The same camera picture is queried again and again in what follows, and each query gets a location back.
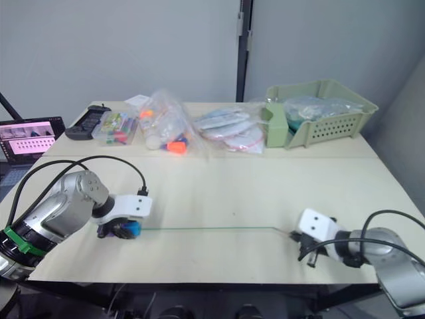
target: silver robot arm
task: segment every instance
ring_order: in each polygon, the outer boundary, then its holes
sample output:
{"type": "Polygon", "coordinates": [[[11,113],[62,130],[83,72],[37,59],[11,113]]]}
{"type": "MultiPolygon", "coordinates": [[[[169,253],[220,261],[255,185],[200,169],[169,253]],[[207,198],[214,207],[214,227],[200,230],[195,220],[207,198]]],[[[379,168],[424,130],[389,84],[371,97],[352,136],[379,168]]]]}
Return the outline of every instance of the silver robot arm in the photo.
{"type": "Polygon", "coordinates": [[[0,231],[0,276],[25,280],[49,251],[89,220],[99,225],[99,238],[109,233],[134,238],[120,227],[130,217],[148,216],[151,204],[144,195],[110,195],[92,171],[66,174],[23,220],[0,231]]]}
{"type": "MultiPolygon", "coordinates": [[[[313,209],[306,209],[302,213],[297,231],[292,232],[292,239],[301,244],[301,253],[308,246],[322,241],[360,237],[361,230],[346,231],[336,224],[334,219],[313,209]]],[[[365,238],[406,248],[401,238],[390,229],[369,229],[365,238]]],[[[375,268],[380,286],[401,317],[425,314],[425,267],[398,249],[375,243],[363,243],[363,258],[359,264],[356,261],[361,252],[360,247],[359,242],[330,244],[312,252],[307,264],[315,267],[317,255],[327,255],[353,267],[359,267],[366,262],[375,268]]]]}

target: green band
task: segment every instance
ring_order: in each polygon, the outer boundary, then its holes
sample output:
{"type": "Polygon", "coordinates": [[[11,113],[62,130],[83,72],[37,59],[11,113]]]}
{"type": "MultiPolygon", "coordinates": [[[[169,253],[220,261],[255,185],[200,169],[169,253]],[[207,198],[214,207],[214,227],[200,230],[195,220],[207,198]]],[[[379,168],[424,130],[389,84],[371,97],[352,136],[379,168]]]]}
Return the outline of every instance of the green band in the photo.
{"type": "Polygon", "coordinates": [[[18,245],[18,249],[21,253],[31,253],[40,257],[44,257],[47,254],[45,251],[42,251],[41,249],[38,249],[32,246],[27,241],[25,241],[21,236],[16,234],[9,226],[5,228],[4,232],[6,236],[8,236],[8,238],[10,238],[16,245],[18,245]]]}

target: cable connector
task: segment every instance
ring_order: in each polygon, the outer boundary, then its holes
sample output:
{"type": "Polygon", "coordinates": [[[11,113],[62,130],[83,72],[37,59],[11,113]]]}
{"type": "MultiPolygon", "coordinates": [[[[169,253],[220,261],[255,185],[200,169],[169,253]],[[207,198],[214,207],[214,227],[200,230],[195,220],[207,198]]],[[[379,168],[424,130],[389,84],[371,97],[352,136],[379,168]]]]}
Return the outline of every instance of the cable connector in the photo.
{"type": "Polygon", "coordinates": [[[146,186],[143,186],[141,189],[137,191],[137,194],[141,196],[147,196],[148,193],[149,191],[147,190],[146,186]]]}

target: beige table surface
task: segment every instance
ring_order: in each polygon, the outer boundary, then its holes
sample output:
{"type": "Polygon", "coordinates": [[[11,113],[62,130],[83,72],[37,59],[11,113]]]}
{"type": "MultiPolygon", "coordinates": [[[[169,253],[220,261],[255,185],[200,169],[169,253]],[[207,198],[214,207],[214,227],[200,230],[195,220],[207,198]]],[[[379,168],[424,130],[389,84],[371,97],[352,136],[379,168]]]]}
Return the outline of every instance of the beige table surface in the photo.
{"type": "MultiPolygon", "coordinates": [[[[311,207],[336,217],[347,229],[361,228],[370,213],[385,208],[422,218],[378,158],[122,157],[145,174],[153,198],[151,216],[143,222],[141,236],[132,241],[97,239],[96,226],[88,223],[53,249],[31,279],[376,282],[373,269],[367,265],[353,269],[319,257],[317,267],[312,269],[305,261],[297,262],[298,246],[288,239],[287,232],[296,227],[299,214],[311,207]]],[[[43,157],[36,165],[61,158],[70,156],[43,157]]],[[[140,186],[138,176],[120,162],[97,159],[87,165],[112,193],[135,193],[140,186]]],[[[30,179],[19,212],[62,168],[63,165],[46,168],[30,179]]],[[[1,225],[7,219],[13,193],[0,204],[1,225]]],[[[377,225],[396,231],[409,249],[425,258],[422,233],[415,224],[402,217],[384,216],[373,223],[377,225]]]]}
{"type": "MultiPolygon", "coordinates": [[[[112,110],[129,110],[124,102],[93,102],[91,104],[105,106],[112,110]]],[[[187,109],[192,116],[200,116],[211,110],[226,106],[245,105],[249,103],[186,103],[187,109]]],[[[246,154],[227,152],[209,147],[209,154],[214,157],[223,158],[244,158],[246,154]]],[[[161,156],[173,157],[163,150],[151,151],[145,147],[140,129],[137,129],[131,145],[125,147],[99,146],[96,140],[73,141],[63,134],[44,156],[91,156],[91,155],[111,155],[111,156],[161,156]]],[[[266,149],[264,157],[268,158],[377,158],[376,153],[368,145],[362,136],[357,138],[340,138],[326,143],[313,144],[308,148],[300,147],[291,150],[284,148],[266,149]]]]}

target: laptop screen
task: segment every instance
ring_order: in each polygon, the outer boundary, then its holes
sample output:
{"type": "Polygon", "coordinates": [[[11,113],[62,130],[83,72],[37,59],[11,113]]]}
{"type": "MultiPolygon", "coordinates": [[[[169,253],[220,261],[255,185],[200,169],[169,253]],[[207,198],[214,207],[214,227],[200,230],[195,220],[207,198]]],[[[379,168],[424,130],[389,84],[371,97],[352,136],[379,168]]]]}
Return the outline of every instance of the laptop screen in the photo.
{"type": "Polygon", "coordinates": [[[61,117],[0,122],[0,146],[9,164],[33,164],[64,130],[61,117]]]}

